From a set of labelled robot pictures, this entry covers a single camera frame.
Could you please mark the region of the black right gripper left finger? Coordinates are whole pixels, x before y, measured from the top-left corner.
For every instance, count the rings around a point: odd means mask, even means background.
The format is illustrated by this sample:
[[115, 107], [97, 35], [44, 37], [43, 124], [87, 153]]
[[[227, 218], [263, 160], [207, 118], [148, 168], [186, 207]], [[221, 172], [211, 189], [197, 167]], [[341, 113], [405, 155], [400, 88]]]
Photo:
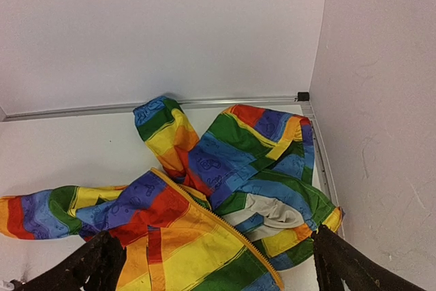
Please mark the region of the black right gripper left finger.
[[115, 290], [126, 259], [120, 240], [100, 232], [45, 273], [10, 283], [14, 290]]

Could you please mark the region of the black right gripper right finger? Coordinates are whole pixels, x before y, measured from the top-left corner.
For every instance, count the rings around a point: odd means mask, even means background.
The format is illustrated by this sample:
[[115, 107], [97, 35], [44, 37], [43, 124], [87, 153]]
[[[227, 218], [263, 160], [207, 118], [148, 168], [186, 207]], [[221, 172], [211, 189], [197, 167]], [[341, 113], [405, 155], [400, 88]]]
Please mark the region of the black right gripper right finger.
[[325, 225], [311, 238], [320, 290], [421, 290], [367, 258]]

